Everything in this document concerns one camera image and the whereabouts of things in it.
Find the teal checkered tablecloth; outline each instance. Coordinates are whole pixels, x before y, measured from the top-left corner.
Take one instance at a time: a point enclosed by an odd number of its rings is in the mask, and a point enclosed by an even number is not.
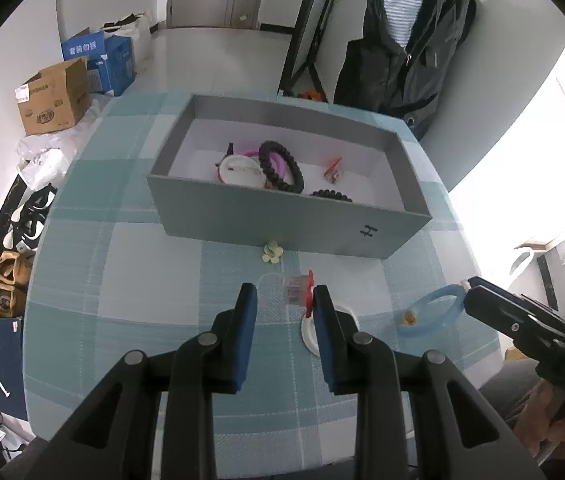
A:
[[[146,174],[189,98],[181,92],[112,100],[56,197],[24,325],[26,402],[38,436],[51,438],[125,352],[177,349],[208,330],[217,313],[234,306],[241,284],[252,282],[259,283],[259,310],[247,378],[239,394],[213,401],[219,476],[276,474],[352,456],[355,396],[329,393],[319,359],[301,340],[301,310],[281,304],[280,280],[263,276],[272,271],[291,276],[312,269],[334,303],[350,307],[362,330],[393,349],[417,355],[440,349],[474,382],[499,369],[497,333],[466,314],[429,336],[397,336],[397,310],[477,273],[447,191],[402,121],[268,97],[396,131],[433,216],[386,261],[287,251],[272,266],[262,261],[262,248],[163,231]]]

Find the table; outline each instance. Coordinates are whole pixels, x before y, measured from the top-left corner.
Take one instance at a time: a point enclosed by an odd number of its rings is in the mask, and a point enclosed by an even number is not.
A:
[[[234,306],[243,282],[259,283],[259,310],[247,379],[236,396],[214,396],[221,478],[312,468],[353,455],[355,396],[335,397],[319,359],[304,346],[299,308],[280,301],[280,280],[312,269],[334,303],[392,348],[445,352],[482,384],[499,370],[495,330],[462,314],[422,338],[397,336],[395,311],[477,268],[447,191],[400,120],[336,105],[282,98],[396,131],[416,170],[433,219],[388,260],[285,252],[165,235],[146,174],[190,98],[184,92],[112,100],[94,125],[54,202],[35,259],[24,328],[24,380],[34,432],[49,439],[91,388],[130,349],[178,348]],[[160,453],[165,398],[158,421]],[[157,460],[154,469],[158,469]]]

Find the blue hair tie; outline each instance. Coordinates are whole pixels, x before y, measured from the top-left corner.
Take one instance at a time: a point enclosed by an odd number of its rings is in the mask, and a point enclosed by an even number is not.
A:
[[[453,302],[442,316],[428,323],[412,326],[398,324],[398,335],[403,337],[420,337],[435,332],[436,330],[440,330],[440,328],[445,325],[450,325],[456,322],[456,319],[465,309],[465,294],[466,292],[462,285],[446,285],[438,290],[434,290],[430,294],[427,294],[424,298],[416,301],[409,309],[402,311],[402,316],[404,316],[405,312],[409,311],[413,312],[417,316],[418,313],[432,301],[439,300],[440,298],[446,298],[447,296],[454,296],[456,301]]]

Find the floor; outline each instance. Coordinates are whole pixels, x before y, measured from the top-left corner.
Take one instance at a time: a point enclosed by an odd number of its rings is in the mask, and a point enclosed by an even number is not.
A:
[[[278,92],[291,36],[232,28],[169,28],[127,92]]]

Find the open storage box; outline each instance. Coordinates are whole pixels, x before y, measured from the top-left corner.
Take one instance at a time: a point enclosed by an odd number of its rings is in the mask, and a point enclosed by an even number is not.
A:
[[[239,153],[265,140],[294,156],[301,194],[219,182],[229,142]],[[323,174],[339,156],[344,173],[330,184]],[[147,180],[165,232],[185,238],[388,258],[431,219],[396,133],[280,102],[193,95]],[[353,203],[311,196],[320,189]]]

